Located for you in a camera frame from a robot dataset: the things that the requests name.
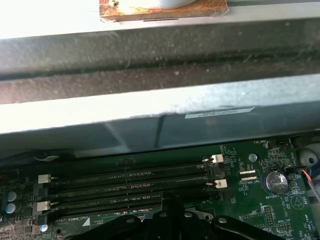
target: dimm slot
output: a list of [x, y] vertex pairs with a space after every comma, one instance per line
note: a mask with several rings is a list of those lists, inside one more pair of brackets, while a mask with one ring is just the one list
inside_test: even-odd
[[[179, 192], [181, 197], [185, 200], [203, 200], [204, 198], [210, 197], [209, 192], [193, 192], [192, 190], [185, 190], [185, 192]], [[139, 208], [139, 207], [144, 207], [150, 206], [150, 205], [159, 205], [161, 203], [161, 194], [159, 197], [154, 195], [154, 199], [144, 199], [139, 202], [126, 202], [126, 203], [121, 203], [121, 204], [111, 204], [111, 205], [102, 205], [102, 206], [84, 206], [79, 205], [79, 209], [72, 209], [72, 208], [67, 208], [67, 207], [56, 207], [51, 209], [51, 212], [56, 212], [59, 217], [66, 217], [66, 216], [73, 216], [73, 215], [80, 215], [80, 214], [89, 214], [89, 213], [97, 213], [97, 212], [105, 212], [105, 211], [119, 211], [120, 209], [130, 209], [130, 208]]]
[[139, 194], [139, 195], [131, 195], [131, 196], [122, 196], [122, 197], [109, 197], [109, 198], [102, 198], [98, 200], [87, 200], [87, 201], [80, 201], [80, 202], [70, 202], [64, 203], [57, 206], [56, 210], [75, 210], [75, 209], [86, 209], [86, 208], [93, 208], [93, 207], [101, 207], [101, 206], [108, 206], [108, 205], [121, 205], [121, 204], [134, 204], [137, 202], [144, 202], [150, 200], [161, 200], [162, 193], [155, 192], [155, 193], [146, 193], [146, 194]]
[[66, 217], [70, 215], [77, 215], [77, 214], [87, 214], [87, 213], [96, 213], [96, 212], [104, 212], [104, 211], [111, 211], [116, 209], [128, 209], [128, 208], [138, 208], [138, 207], [144, 207], [148, 205], [156, 205], [161, 202], [160, 199], [150, 200], [150, 201], [143, 201], [137, 204], [136, 202], [133, 203], [127, 203], [127, 204], [119, 204], [119, 205], [108, 205], [108, 206], [99, 206], [99, 207], [90, 207], [86, 209], [73, 209], [73, 210], [67, 210], [67, 209], [59, 209], [57, 211], [57, 214], [59, 217]]
[[60, 177], [61, 179], [70, 179], [70, 178], [78, 178], [78, 177], [88, 177], [93, 175], [105, 175], [105, 174], [114, 174], [114, 173], [123, 173], [123, 172], [133, 172], [133, 171], [144, 171], [144, 170], [154, 170], [154, 169], [170, 169], [175, 167], [183, 167], [183, 166], [194, 166], [199, 164], [199, 160], [191, 161], [186, 164], [181, 163], [162, 163], [162, 164], [140, 164], [140, 165], [129, 165], [129, 166], [121, 166], [121, 167], [110, 167], [104, 168], [103, 170], [96, 170], [91, 172], [81, 172], [81, 173], [70, 173], [68, 172], [66, 175], [60, 174], [56, 177]]
[[81, 187], [83, 188], [91, 185], [105, 185], [106, 183], [129, 183], [134, 181], [169, 178], [177, 175], [183, 177], [196, 174], [209, 174], [211, 173], [210, 169], [212, 166], [213, 164], [189, 164], [176, 167], [149, 168], [139, 171], [124, 171], [113, 174], [98, 174], [90, 176], [62, 178], [51, 182], [50, 187], [72, 189], [74, 187], [77, 187], [77, 185], [81, 185]]
[[150, 191], [164, 191], [183, 187], [205, 186], [208, 177], [197, 175], [191, 178], [174, 178], [152, 182], [137, 182], [134, 184], [119, 184], [103, 187], [85, 188], [81, 190], [62, 191], [50, 195], [47, 199], [59, 202], [74, 202], [85, 199], [97, 199], [104, 196], [116, 197], [127, 194], [138, 194]]
[[131, 208], [121, 208], [117, 210], [110, 210], [110, 211], [97, 211], [92, 213], [79, 213], [74, 215], [67, 215], [62, 216], [59, 219], [68, 219], [68, 218], [76, 218], [76, 217], [91, 217], [96, 215], [113, 215], [110, 217], [117, 217], [124, 214], [133, 214], [133, 215], [143, 215], [149, 211], [152, 211], [154, 208], [161, 208], [161, 204], [152, 204], [152, 205], [145, 205], [141, 207], [131, 207]]

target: capacitor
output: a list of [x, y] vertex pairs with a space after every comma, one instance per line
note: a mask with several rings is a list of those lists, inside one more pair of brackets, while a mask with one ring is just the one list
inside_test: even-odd
[[265, 185], [274, 194], [284, 194], [288, 190], [288, 180], [279, 171], [271, 171], [265, 178]]
[[41, 225], [41, 226], [39, 227], [40, 232], [42, 232], [42, 233], [46, 232], [46, 231], [48, 230], [48, 228], [49, 228], [49, 226], [48, 226], [47, 224]]
[[13, 214], [13, 213], [19, 212], [20, 209], [21, 209], [21, 203], [19, 203], [19, 202], [16, 202], [16, 203], [10, 202], [10, 203], [7, 204], [7, 206], [5, 206], [4, 211], [7, 214]]
[[7, 206], [5, 206], [4, 208], [4, 211], [7, 213], [7, 214], [13, 214], [15, 211], [16, 211], [16, 205], [14, 203], [8, 203]]
[[6, 200], [8, 202], [13, 202], [14, 200], [19, 200], [21, 198], [21, 192], [19, 191], [10, 191], [6, 195]]

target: red wire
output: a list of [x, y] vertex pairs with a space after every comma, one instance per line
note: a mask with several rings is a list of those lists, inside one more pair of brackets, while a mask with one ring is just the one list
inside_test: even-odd
[[308, 180], [308, 182], [312, 182], [311, 177], [309, 176], [308, 172], [305, 169], [302, 169], [302, 172], [305, 174], [306, 179]]

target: screw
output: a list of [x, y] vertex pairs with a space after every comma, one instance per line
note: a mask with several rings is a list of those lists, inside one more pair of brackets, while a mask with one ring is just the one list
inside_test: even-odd
[[225, 218], [223, 218], [223, 217], [220, 217], [219, 218], [219, 223], [221, 223], [221, 224], [226, 224], [228, 221], [227, 221], [227, 219], [225, 219]]
[[258, 156], [254, 153], [250, 153], [249, 160], [254, 163], [255, 161], [258, 160]]
[[128, 224], [132, 224], [132, 223], [135, 222], [135, 220], [134, 220], [133, 218], [129, 218], [129, 219], [126, 220], [126, 222], [127, 222]]
[[191, 212], [185, 212], [185, 213], [184, 213], [184, 216], [185, 216], [186, 218], [191, 218], [191, 217], [192, 217], [192, 213], [191, 213]]

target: wire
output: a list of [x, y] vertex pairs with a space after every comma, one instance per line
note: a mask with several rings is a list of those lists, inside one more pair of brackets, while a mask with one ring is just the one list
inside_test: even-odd
[[314, 193], [314, 195], [315, 195], [316, 199], [317, 199], [317, 200], [318, 200], [318, 202], [320, 203], [320, 194], [319, 194], [319, 192], [317, 191], [317, 189], [316, 189], [316, 187], [315, 187], [314, 183], [313, 183], [312, 181], [308, 181], [308, 184], [309, 184], [309, 186], [310, 186], [310, 188], [311, 188], [312, 192]]
[[309, 174], [308, 174], [307, 170], [302, 169], [302, 172], [305, 174], [306, 179], [308, 180], [308, 182], [312, 182], [312, 179], [311, 179], [311, 177], [309, 176]]

